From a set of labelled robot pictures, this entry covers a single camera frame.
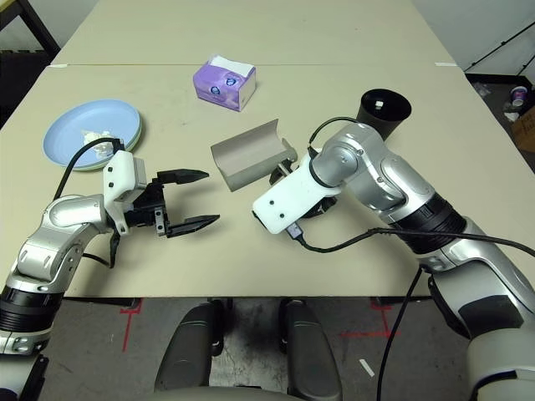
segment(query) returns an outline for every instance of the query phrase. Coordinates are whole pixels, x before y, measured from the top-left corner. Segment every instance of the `black cable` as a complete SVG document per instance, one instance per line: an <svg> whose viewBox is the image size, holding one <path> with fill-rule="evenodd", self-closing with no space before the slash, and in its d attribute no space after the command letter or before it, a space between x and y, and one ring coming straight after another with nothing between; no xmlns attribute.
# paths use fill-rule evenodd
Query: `black cable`
<svg viewBox="0 0 535 401"><path fill-rule="evenodd" d="M83 155L87 150L91 149L93 146L102 144L104 142L111 142L114 146L114 153L116 150L124 149L124 146L121 144L120 140L117 138L98 138L97 140L93 140L89 142L88 144L82 146L78 152L76 152L73 156L73 158L70 160L69 164L67 165L67 168L65 169L64 176L61 178L61 181L59 182L58 189L56 190L56 193L53 196L53 200L55 201L61 196L61 193L64 191L65 184L67 184L67 180L69 179L70 173L74 168L74 165L78 161L81 155Z"/></svg>
<svg viewBox="0 0 535 401"><path fill-rule="evenodd" d="M67 180L69 179L70 173L74 168L74 165L78 161L81 155L83 155L87 150L91 149L93 146L102 144L104 142L111 142L111 144L114 146L114 153L117 150L123 150L125 147L122 145L120 139L117 138L98 138L97 140L92 140L88 144L82 146L78 152L76 152L73 156L73 158L70 160L69 164L67 165L64 176L61 177L61 181L59 182L58 189L56 190L56 193L53 196L53 200L59 199L61 196L61 193L64 191L65 184L67 184ZM82 255L83 257L87 257L89 259L93 259L94 261L97 261L98 263L102 263L105 266L110 266L110 264L102 259L100 256L93 255L91 253L84 253Z"/></svg>
<svg viewBox="0 0 535 401"><path fill-rule="evenodd" d="M509 42L511 42L514 38L516 38L518 35L526 32L529 28L531 28L533 25L535 25L535 21L530 23L529 25L527 25L523 30L515 33L514 35L512 35L508 40L504 40L503 42L500 43L500 45L497 47L497 48L494 48L493 50L491 50L490 52L488 52L487 54L485 54L483 57L481 57L479 60L477 61L474 61L473 63L470 64L469 67L467 67L466 69L463 69L463 73L465 73L466 71L468 71L469 69L471 69L472 67L474 67L475 65L479 64L481 61L483 61L485 58L487 58L488 56L490 56L491 54L495 53L499 48L502 48L503 46L505 46L506 44L508 44Z"/></svg>
<svg viewBox="0 0 535 401"><path fill-rule="evenodd" d="M517 75L520 75L520 74L524 71L524 69L526 69L527 66L528 66L529 64L532 63L532 61L533 61L534 59L535 59L535 54L534 54L534 55L527 61L527 63L525 63L525 64L522 65L522 69L521 69L520 71L518 71L518 74L517 74Z"/></svg>
<svg viewBox="0 0 535 401"><path fill-rule="evenodd" d="M322 123L313 133L310 135L310 139L308 140L308 154L310 155L310 158L313 159L318 152L312 147L312 142L316 139L316 136L318 136L319 131L321 131L323 128L325 128L327 125L335 122L335 121L349 121L350 123L358 123L356 119L352 117L334 117L332 119L328 119L324 123Z"/></svg>
<svg viewBox="0 0 535 401"><path fill-rule="evenodd" d="M398 331L398 327L400 326L401 319L403 318L403 314L405 313L405 309L407 308L407 305L409 304L410 296L412 295L412 292L414 291L416 284L418 283L418 280L420 280L421 276L421 269L418 267L418 271L416 272L415 278L412 279L412 283L410 284L409 291L407 291L407 294L405 295L405 298L403 299L403 303L401 304L400 311L398 312L398 316L395 318L394 326L392 327L392 331L390 332L390 335L388 336L388 341L385 345L385 350L383 351L383 359L381 360L381 366L379 369L379 376L377 377L377 397L376 400L381 400L381 390L383 387L383 376L385 375L385 368L386 368L386 360L388 359L388 354L390 353L390 348L392 347L392 342L394 341L395 333Z"/></svg>
<svg viewBox="0 0 535 401"><path fill-rule="evenodd" d="M82 256L87 257L88 259L93 259L94 261L97 261L98 263L101 263L106 267L110 267L110 264L107 261L105 261L103 258L101 258L100 256L96 256L96 255L93 255L92 253L85 253L85 252L82 254Z"/></svg>
<svg viewBox="0 0 535 401"><path fill-rule="evenodd" d="M347 240L346 242L343 242L337 246L331 246L330 248L318 248L316 246L310 246L304 240L303 236L296 237L295 240L298 241L304 248L308 249L309 251L318 252L318 253L330 253L330 252L339 251L340 249L344 249L347 246L353 245L366 238L370 238L371 236L374 236L375 234L387 234L387 235L395 234L398 236L444 236L446 238L461 238L465 240L491 242L494 244L501 244L501 245L517 248L520 251L524 251L527 254L535 257L535 250L519 242L510 241L510 240L506 240L503 238L497 238L495 236L481 236L478 234L465 234L465 233L457 233L457 232L401 230L397 228L375 227L375 228L371 228L367 230L365 233L360 234L359 236L351 238L350 240Z"/></svg>
<svg viewBox="0 0 535 401"><path fill-rule="evenodd" d="M456 233L456 232L440 232L440 231L400 230L396 228L375 227L370 230L367 230L365 233L360 234L359 236L351 238L350 240L347 240L346 242L343 242L337 246L331 246L330 248L318 248L316 246L310 246L304 240L303 232L298 226L297 226L296 231L289 231L288 234L290 234L290 236L295 241L299 242L299 244L301 244L305 249L308 249L309 251L319 252L319 253L330 253L330 252L339 251L340 249L344 249L345 247L353 245L366 238L370 238L371 236L374 236L375 234L390 234L390 235L395 234L398 236L400 235L403 235L403 236L445 236L448 238L461 238L461 239L467 239L467 240L473 240L473 241L491 242L495 244L512 246L514 248L519 249L520 251L524 251L527 254L535 257L535 250L533 250L529 246L523 245L519 242L510 241L510 240L506 240L503 238L497 238L495 236L482 236L478 234L463 234L463 233ZM377 380L377 398L376 398L377 401L381 400L381 389L382 389L382 383L383 383L383 376L385 375L386 361L388 359L390 348L392 347L392 342L394 341L395 333L397 332L398 326L401 323L401 319L403 318L405 309L407 308L407 304L409 303L410 296L412 295L412 292L414 291L416 283L420 279L420 276L421 276L421 268L418 268L418 272L416 273L415 278L412 280L412 283L410 284L410 287L409 287L409 291L407 291L407 294L405 295L405 298L403 299L403 303L401 304L401 309L398 312L398 316L395 319L394 326L392 327L392 331L390 332L388 341L386 342L385 350L383 352L383 359L381 360L379 376Z"/></svg>

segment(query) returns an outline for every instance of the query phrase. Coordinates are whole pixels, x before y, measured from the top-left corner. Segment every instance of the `beige table surface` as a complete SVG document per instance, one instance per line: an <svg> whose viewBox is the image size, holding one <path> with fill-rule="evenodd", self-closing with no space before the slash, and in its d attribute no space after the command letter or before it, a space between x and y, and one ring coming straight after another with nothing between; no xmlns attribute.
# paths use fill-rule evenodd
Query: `beige table surface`
<svg viewBox="0 0 535 401"><path fill-rule="evenodd" d="M123 239L113 271L80 263L70 296L279 296L401 295L416 269L397 238L378 237L343 251L305 251L286 234L274 236L252 218L251 204L268 179L231 193L217 170L210 145L271 119L279 135L304 154L310 132L335 115L354 115L360 95L386 87L404 94L413 114L389 138L461 213L490 235L535 246L535 177L506 133L457 68L390 66L260 67L258 89L237 113L196 98L195 66L68 66L47 68L0 131L0 256L7 272L27 235L38 226L63 168L42 151L47 128L83 102L123 99L145 126L135 155L149 177L158 170L202 169L210 178L168 185L172 221L219 213L195 234L156 237L134 229ZM338 127L318 137L321 145ZM101 193L100 172L74 172L64 194ZM306 238L332 246L380 223L349 195L326 215L305 221ZM108 237L89 251L108 258ZM533 260L506 249L535 282ZM425 293L422 279L417 292Z"/></svg>
<svg viewBox="0 0 535 401"><path fill-rule="evenodd" d="M410 0L100 0L54 63L452 62Z"/></svg>

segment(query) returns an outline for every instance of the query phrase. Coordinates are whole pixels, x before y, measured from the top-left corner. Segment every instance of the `purple can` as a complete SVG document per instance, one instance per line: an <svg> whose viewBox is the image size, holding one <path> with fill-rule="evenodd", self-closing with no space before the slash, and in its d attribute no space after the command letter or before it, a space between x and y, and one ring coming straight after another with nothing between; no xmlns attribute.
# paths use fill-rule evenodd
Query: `purple can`
<svg viewBox="0 0 535 401"><path fill-rule="evenodd" d="M517 86L511 89L511 104L520 107L524 104L527 97L527 88L525 86Z"/></svg>

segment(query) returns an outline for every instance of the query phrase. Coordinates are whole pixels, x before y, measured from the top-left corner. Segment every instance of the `cardboard box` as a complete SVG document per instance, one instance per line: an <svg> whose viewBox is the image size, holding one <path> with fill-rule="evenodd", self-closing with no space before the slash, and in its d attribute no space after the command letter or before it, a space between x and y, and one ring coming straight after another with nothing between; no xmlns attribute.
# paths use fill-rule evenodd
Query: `cardboard box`
<svg viewBox="0 0 535 401"><path fill-rule="evenodd" d="M199 99L242 111L257 87L257 69L215 56L193 76Z"/></svg>
<svg viewBox="0 0 535 401"><path fill-rule="evenodd" d="M518 149L535 153L535 106L514 122L512 137Z"/></svg>

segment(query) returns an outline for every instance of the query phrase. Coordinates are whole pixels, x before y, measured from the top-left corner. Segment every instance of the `light blue plate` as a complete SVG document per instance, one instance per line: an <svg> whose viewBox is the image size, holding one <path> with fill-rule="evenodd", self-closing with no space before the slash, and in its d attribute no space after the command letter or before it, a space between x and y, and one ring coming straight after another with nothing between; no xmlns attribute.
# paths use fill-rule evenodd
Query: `light blue plate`
<svg viewBox="0 0 535 401"><path fill-rule="evenodd" d="M129 150L140 137L140 114L122 100L102 99L81 104L50 125L43 140L44 153L54 163L68 165L74 154L84 146L83 130L100 134L109 131L115 138L121 138ZM74 169L98 169L110 158L100 159L94 150L88 150L78 159Z"/></svg>

